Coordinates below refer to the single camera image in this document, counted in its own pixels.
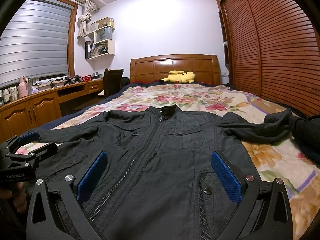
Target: wooden desk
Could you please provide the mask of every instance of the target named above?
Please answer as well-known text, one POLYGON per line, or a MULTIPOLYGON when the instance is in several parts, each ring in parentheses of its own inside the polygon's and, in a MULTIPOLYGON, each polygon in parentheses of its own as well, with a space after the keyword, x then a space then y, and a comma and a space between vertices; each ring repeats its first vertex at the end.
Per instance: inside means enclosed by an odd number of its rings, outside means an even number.
POLYGON ((103 90, 103 80, 52 88, 0 107, 0 143, 61 117, 60 103, 103 90))

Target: white wall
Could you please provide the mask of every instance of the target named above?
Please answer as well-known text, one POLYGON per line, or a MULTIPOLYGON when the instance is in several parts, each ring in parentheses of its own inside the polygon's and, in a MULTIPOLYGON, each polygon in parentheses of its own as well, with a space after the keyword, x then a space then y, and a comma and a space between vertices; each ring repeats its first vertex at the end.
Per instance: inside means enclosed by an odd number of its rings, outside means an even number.
MULTIPOLYGON (((216 54, 220 71, 225 68, 221 25, 216 0, 118 0, 101 8, 92 22, 113 17, 116 55, 96 59, 94 71, 124 69, 130 76, 132 58, 165 54, 216 54)), ((87 63, 75 65, 76 74, 86 72, 87 63)))
POLYGON ((87 75, 92 75, 92 73, 94 73, 95 71, 93 70, 91 65, 85 60, 84 42, 88 38, 78 39, 80 23, 77 22, 77 19, 82 14, 83 14, 83 7, 79 5, 77 10, 76 28, 75 28, 74 63, 75 63, 75 75, 84 77, 87 75))

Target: sliding wooden door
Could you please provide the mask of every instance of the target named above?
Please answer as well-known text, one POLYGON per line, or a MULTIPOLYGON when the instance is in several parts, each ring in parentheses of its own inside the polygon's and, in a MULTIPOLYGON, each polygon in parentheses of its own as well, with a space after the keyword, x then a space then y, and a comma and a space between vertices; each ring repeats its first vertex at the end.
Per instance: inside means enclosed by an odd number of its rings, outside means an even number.
POLYGON ((233 84, 311 116, 320 112, 316 34, 294 0, 220 0, 228 22, 233 84))

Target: floral bedspread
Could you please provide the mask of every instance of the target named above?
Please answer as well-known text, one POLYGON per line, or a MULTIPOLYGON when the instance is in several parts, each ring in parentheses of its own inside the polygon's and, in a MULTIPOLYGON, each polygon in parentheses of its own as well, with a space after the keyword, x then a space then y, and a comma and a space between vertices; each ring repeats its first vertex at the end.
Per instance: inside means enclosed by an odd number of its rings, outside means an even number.
MULTIPOLYGON (((267 113, 285 109, 250 93, 231 91, 225 86, 208 88, 199 84, 169 84, 132 87, 122 96, 94 106, 55 129, 83 123, 104 111, 144 111, 149 106, 160 108, 174 104, 183 111, 207 111, 219 116, 232 111, 253 123, 262 123, 267 113)), ((262 180, 283 178, 290 199, 294 240, 298 240, 320 208, 320 170, 300 151, 292 135, 273 144, 242 143, 262 180)), ((31 143, 18 152, 27 154, 42 145, 31 143)))

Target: red basket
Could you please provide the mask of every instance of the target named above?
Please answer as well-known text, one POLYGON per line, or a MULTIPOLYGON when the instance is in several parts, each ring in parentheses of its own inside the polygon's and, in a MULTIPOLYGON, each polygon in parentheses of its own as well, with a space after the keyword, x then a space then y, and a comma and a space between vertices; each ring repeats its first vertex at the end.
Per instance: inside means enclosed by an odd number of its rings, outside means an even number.
POLYGON ((82 77, 83 82, 91 81, 91 75, 82 77))

